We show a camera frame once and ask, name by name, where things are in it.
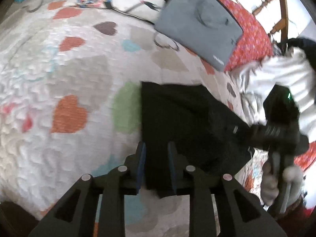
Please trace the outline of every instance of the finger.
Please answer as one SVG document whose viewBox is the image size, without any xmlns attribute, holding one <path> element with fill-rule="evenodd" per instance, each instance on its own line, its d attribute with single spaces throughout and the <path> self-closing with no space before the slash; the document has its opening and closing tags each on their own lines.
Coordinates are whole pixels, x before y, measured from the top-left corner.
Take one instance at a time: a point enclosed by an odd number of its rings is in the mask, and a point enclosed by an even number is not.
<svg viewBox="0 0 316 237">
<path fill-rule="evenodd" d="M 274 189 L 274 190 L 261 189 L 261 198 L 267 206 L 271 206 L 278 195 L 279 195 L 278 189 Z"/>
<path fill-rule="evenodd" d="M 261 188 L 263 189 L 275 189 L 277 188 L 278 181 L 273 175 L 263 175 L 261 181 Z"/>
<path fill-rule="evenodd" d="M 303 182 L 303 171 L 297 165 L 289 166 L 283 171 L 283 179 L 287 183 L 301 183 Z"/>
<path fill-rule="evenodd" d="M 271 164 L 267 161 L 262 166 L 263 174 L 269 174 L 271 172 Z"/>
</svg>

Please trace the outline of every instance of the brown heart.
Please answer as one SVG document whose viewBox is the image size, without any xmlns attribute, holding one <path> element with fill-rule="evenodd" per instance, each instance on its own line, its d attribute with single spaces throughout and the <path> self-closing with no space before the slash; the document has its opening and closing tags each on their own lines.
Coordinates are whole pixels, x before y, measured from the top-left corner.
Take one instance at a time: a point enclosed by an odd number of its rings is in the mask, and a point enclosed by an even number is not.
<svg viewBox="0 0 316 237">
<path fill-rule="evenodd" d="M 52 133 L 75 133 L 86 126 L 87 110 L 78 107 L 77 96 L 67 95 L 57 104 Z"/>
<path fill-rule="evenodd" d="M 108 36 L 114 36 L 117 33 L 117 30 L 115 29 L 116 23 L 112 21 L 102 22 L 97 25 L 94 25 L 93 27 L 96 30 L 100 31 L 102 34 Z"/>
</svg>

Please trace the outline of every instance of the blue heart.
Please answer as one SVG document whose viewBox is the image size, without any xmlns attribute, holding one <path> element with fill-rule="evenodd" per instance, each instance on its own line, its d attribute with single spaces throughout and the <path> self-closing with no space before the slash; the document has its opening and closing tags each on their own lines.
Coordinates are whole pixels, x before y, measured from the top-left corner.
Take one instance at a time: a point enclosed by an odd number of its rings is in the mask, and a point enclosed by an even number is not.
<svg viewBox="0 0 316 237">
<path fill-rule="evenodd" d="M 123 161 L 116 159 L 115 156 L 111 154 L 108 162 L 104 165 L 99 166 L 96 170 L 92 171 L 91 174 L 94 177 L 105 175 L 109 173 L 112 169 L 122 164 L 124 164 Z M 99 202 L 98 202 L 97 214 L 95 218 L 96 222 L 99 222 L 101 200 L 102 200 L 102 195 L 100 195 Z M 137 196 L 125 195 L 124 205 L 125 205 L 124 215 L 125 215 L 126 225 L 140 222 L 147 213 L 147 209 L 145 205 L 141 202 L 139 194 Z"/>
<path fill-rule="evenodd" d="M 122 41 L 122 47 L 125 52 L 137 52 L 142 49 L 140 48 L 140 46 L 133 43 L 130 39 L 124 39 Z"/>
</svg>

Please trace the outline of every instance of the bed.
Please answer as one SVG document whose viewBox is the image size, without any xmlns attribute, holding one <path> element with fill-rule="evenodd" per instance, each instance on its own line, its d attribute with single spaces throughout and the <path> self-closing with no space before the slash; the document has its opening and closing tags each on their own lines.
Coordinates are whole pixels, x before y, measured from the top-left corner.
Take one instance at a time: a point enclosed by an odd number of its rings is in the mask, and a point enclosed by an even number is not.
<svg viewBox="0 0 316 237">
<path fill-rule="evenodd" d="M 83 174 L 106 174 L 135 153 L 141 81 L 202 83 L 249 122 L 227 73 L 164 36 L 157 46 L 145 21 L 67 2 L 43 0 L 0 25 L 0 201 L 38 219 Z M 256 150 L 235 176 L 257 195 L 266 159 Z M 188 236 L 188 224 L 187 196 L 125 198 L 127 236 Z"/>
</svg>

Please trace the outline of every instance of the black handle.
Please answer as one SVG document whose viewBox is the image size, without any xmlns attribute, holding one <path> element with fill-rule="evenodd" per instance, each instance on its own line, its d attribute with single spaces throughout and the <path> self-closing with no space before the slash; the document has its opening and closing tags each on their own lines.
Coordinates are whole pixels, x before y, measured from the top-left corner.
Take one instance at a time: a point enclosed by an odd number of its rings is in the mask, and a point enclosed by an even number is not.
<svg viewBox="0 0 316 237">
<path fill-rule="evenodd" d="M 269 156 L 269 160 L 272 166 L 272 173 L 278 179 L 279 195 L 269 207 L 268 212 L 272 216 L 276 216 L 284 214 L 287 208 L 292 184 L 284 182 L 282 175 L 284 169 L 294 164 L 294 156 L 274 152 Z"/>
</svg>

